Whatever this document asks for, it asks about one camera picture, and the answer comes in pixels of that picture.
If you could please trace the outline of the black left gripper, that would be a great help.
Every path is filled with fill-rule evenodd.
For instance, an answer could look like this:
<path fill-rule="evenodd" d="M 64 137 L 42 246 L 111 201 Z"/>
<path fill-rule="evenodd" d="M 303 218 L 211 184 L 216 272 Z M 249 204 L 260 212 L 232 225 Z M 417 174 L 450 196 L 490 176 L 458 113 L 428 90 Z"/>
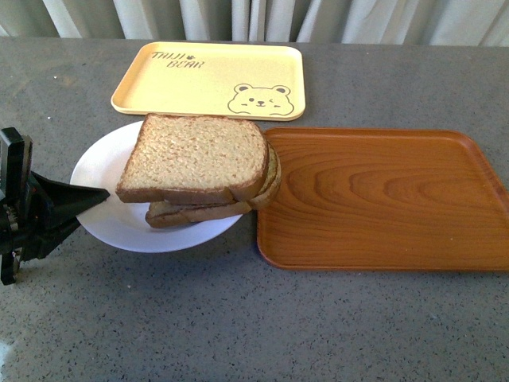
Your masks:
<path fill-rule="evenodd" d="M 1 129 L 1 281 L 16 281 L 20 262 L 43 259 L 79 226 L 75 216 L 104 202 L 101 188 L 65 184 L 31 170 L 33 143 L 16 128 Z M 72 217 L 49 229 L 51 217 Z"/>

